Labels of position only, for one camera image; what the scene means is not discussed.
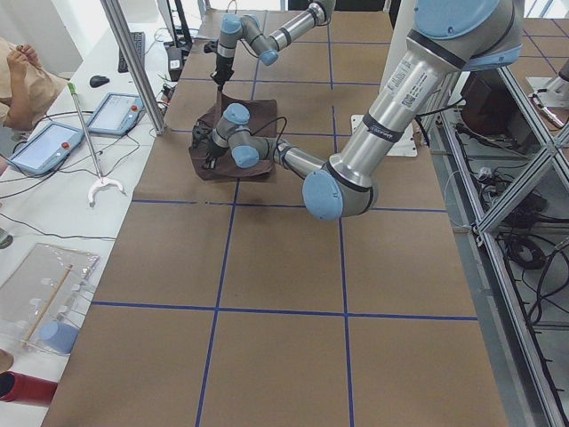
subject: robotic arm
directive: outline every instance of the robotic arm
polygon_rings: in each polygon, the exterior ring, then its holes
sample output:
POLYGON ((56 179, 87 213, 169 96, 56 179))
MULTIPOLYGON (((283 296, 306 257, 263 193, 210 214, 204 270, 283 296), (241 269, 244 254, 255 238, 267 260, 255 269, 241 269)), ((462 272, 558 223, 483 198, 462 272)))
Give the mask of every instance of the robotic arm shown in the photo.
POLYGON ((261 32, 256 16, 226 14, 221 22, 219 40, 213 46, 207 47, 207 52, 217 53, 216 68, 212 79, 221 90, 233 76, 233 59, 240 40, 245 40, 251 46, 263 64, 266 66, 274 64, 278 60, 278 53, 297 38, 316 26, 327 25, 335 5, 336 0, 315 0, 310 3, 306 11, 268 37, 261 32))
POLYGON ((521 51, 524 0, 418 0, 415 13, 404 58, 341 153, 324 161, 288 141, 253 137, 240 104, 227 108, 212 144, 231 149, 240 167, 273 158, 296 172, 305 205, 320 220, 366 212, 378 197, 374 170, 443 78, 509 65, 521 51))

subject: white table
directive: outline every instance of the white table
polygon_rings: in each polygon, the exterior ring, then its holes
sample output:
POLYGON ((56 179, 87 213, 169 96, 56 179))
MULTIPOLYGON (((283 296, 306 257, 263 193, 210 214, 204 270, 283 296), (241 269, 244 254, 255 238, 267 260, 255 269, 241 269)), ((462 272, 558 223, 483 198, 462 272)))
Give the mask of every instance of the white table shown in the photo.
MULTIPOLYGON (((153 43, 158 29, 159 25, 157 24, 130 25, 131 31, 142 30, 146 33, 145 70, 156 95, 159 94, 164 83, 163 77, 167 76, 167 56, 163 44, 161 42, 153 43)), ((159 31, 159 38, 164 38, 164 34, 166 34, 164 31, 159 31)), ((117 55, 116 40, 112 32, 108 30, 74 74, 71 81, 76 86, 83 110, 95 110, 104 96, 110 92, 137 93, 130 73, 117 73, 117 55), (93 75, 106 76, 110 82, 98 88, 91 88, 89 79, 93 75)), ((69 91, 65 90, 52 105, 48 114, 67 111, 75 111, 75 106, 69 91)), ((55 117, 54 120, 81 127, 76 114, 68 117, 55 117)), ((48 123, 49 120, 43 121, 36 130, 40 130, 48 123)), ((99 191, 95 196, 95 207, 91 208, 87 201, 87 194, 96 177, 86 172, 56 173, 30 191, 16 197, 1 199, 0 202, 4 205, 0 207, 0 213, 26 222, 48 233, 62 236, 109 236, 115 238, 131 203, 132 191, 139 181, 156 136, 148 116, 141 119, 130 132, 130 136, 140 144, 140 147, 122 160, 110 175, 111 178, 119 180, 124 185, 126 195, 120 193, 116 188, 99 191)), ((102 149, 116 140, 106 137, 93 137, 92 139, 97 149, 102 149)), ((135 141, 124 137, 112 147, 105 149, 104 154, 100 156, 102 172, 107 173, 119 158, 136 147, 135 141)), ((95 172, 92 160, 88 156, 88 147, 83 142, 71 153, 64 167, 86 157, 82 162, 70 167, 69 171, 88 169, 95 172)), ((7 170, 0 177, 0 197, 26 189, 38 181, 36 178, 30 178, 23 181, 6 182, 21 177, 21 173, 16 170, 11 168, 7 170)), ((100 261, 89 279, 91 284, 97 285, 114 245, 112 240, 81 238, 62 240, 42 236, 32 229, 10 222, 4 217, 0 217, 0 227, 14 236, 12 245, 0 251, 0 285, 10 277, 36 243, 63 246, 99 255, 100 261)), ((68 361, 68 358, 63 356, 23 350, 17 342, 1 334, 0 348, 4 348, 14 355, 13 371, 52 381, 59 381, 68 361)), ((43 407, 0 402, 0 427, 39 426, 46 412, 47 408, 43 407)))

